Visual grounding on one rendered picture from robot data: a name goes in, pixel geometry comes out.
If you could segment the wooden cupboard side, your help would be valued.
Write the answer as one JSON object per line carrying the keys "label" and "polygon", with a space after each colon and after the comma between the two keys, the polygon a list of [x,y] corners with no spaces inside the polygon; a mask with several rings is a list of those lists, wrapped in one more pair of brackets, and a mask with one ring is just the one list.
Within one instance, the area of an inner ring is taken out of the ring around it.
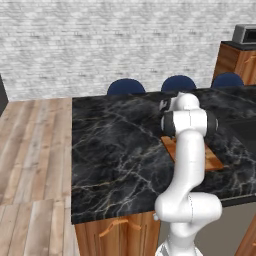
{"label": "wooden cupboard side", "polygon": [[235,256],[256,256],[256,224],[249,226]]}

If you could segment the grey microwave oven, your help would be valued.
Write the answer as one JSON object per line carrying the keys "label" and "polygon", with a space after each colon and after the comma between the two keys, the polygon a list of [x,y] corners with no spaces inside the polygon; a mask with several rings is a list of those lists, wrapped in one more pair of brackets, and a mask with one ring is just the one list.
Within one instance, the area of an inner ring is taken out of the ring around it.
{"label": "grey microwave oven", "polygon": [[256,24],[237,24],[232,41],[238,44],[256,44]]}

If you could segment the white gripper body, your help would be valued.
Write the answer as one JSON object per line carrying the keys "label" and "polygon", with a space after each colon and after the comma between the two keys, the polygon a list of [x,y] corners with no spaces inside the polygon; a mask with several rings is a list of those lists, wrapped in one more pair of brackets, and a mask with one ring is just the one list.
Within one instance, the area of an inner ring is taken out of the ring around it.
{"label": "white gripper body", "polygon": [[168,111],[170,109],[170,105],[171,105],[171,99],[161,100],[159,105],[159,111],[160,112]]}

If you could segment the wooden cupboard run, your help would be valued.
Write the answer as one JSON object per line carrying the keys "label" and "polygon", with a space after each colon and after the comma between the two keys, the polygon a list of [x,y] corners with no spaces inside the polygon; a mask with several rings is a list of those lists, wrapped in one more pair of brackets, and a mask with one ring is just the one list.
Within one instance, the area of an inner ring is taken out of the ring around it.
{"label": "wooden cupboard run", "polygon": [[256,84],[256,44],[240,45],[232,41],[220,43],[213,77],[233,72],[245,85]]}

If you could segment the wooden cupboard door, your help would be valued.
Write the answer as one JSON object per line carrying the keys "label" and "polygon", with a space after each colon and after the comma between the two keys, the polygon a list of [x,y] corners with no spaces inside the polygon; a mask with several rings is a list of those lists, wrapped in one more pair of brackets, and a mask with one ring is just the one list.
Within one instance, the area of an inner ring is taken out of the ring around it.
{"label": "wooden cupboard door", "polygon": [[[155,256],[160,221],[155,221],[153,214],[154,211],[150,211],[76,224],[80,256]],[[99,237],[112,221],[124,218],[141,226],[141,230],[121,224],[106,236]]]}

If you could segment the wooden cutting board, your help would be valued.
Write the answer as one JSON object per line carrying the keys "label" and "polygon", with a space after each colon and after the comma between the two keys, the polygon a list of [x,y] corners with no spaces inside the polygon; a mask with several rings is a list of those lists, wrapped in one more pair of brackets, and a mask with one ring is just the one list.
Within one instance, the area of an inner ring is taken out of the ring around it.
{"label": "wooden cutting board", "polygon": [[[161,141],[168,151],[172,161],[175,161],[176,156],[176,139],[170,138],[168,136],[162,136]],[[212,152],[212,150],[205,146],[205,170],[206,171],[216,171],[224,168],[222,162],[217,158],[217,156]]]}

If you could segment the blue stool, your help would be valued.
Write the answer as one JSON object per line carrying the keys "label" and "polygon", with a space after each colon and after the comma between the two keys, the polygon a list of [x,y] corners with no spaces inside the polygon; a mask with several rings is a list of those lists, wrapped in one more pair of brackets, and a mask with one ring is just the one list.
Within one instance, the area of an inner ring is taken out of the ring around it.
{"label": "blue stool", "polygon": [[175,75],[167,78],[162,85],[161,90],[166,91],[181,91],[181,90],[193,90],[196,88],[194,81],[184,75]]}
{"label": "blue stool", "polygon": [[108,95],[141,94],[145,93],[143,85],[135,79],[119,79],[114,81],[108,88]]}
{"label": "blue stool", "polygon": [[243,86],[243,80],[239,75],[232,72],[226,72],[217,75],[213,82],[211,87],[212,88],[220,88],[220,87],[233,87],[233,86]]}

